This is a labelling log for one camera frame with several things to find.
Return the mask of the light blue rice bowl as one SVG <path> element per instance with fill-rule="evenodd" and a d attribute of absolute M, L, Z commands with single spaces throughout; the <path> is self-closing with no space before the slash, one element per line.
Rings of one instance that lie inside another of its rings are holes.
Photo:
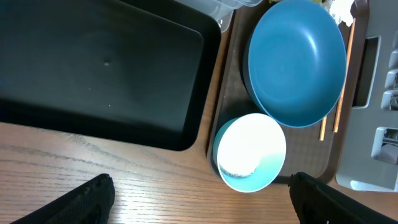
<path fill-rule="evenodd" d="M 221 178 L 235 191 L 252 193 L 271 184 L 284 165 L 287 143 L 271 117 L 251 113 L 226 122 L 213 143 Z"/>

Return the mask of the wooden chopstick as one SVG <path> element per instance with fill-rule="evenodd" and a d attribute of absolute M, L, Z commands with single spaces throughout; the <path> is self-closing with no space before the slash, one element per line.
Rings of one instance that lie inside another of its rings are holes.
<path fill-rule="evenodd" d="M 327 116 L 325 116 L 321 121 L 320 134 L 318 138 L 320 141 L 323 141 L 325 138 L 326 123 L 327 123 Z"/>
<path fill-rule="evenodd" d="M 350 30 L 349 39 L 348 39 L 348 46 L 347 46 L 347 49 L 346 49 L 346 73 L 345 73 L 345 78 L 346 79 L 347 79 L 347 76 L 348 76 L 349 61 L 350 61 L 350 58 L 351 58 L 355 26 L 356 26 L 356 18 L 353 19 L 353 23 L 351 25 L 351 30 Z M 338 132 L 338 128 L 339 128 L 339 124 L 340 124 L 341 110 L 342 110 L 342 107 L 343 107 L 343 98 L 344 98 L 344 94 L 345 94 L 346 79 L 345 79 L 345 82 L 343 84 L 343 88 L 341 90 L 341 95 L 340 95 L 340 98 L 338 100 L 337 107 L 336 107 L 335 120 L 334 120 L 334 124 L 333 124 L 333 132 L 334 133 Z"/>

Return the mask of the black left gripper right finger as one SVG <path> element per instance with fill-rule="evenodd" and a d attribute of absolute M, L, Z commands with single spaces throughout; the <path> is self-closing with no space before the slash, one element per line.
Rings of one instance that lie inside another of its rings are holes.
<path fill-rule="evenodd" d="M 288 186 L 300 223 L 397 224 L 304 172 L 292 175 Z"/>

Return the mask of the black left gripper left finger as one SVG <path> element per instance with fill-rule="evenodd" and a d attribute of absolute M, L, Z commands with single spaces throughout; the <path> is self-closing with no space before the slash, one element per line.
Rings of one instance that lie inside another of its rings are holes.
<path fill-rule="evenodd" d="M 12 224 L 107 224 L 115 201 L 109 174 L 100 174 Z"/>

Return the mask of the blue plate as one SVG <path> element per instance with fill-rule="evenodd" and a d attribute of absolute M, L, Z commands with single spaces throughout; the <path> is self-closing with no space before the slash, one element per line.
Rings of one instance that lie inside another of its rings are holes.
<path fill-rule="evenodd" d="M 247 92 L 263 112 L 284 126 L 304 128 L 321 121 L 340 98 L 345 43 L 319 4 L 281 1 L 251 33 L 243 70 Z"/>

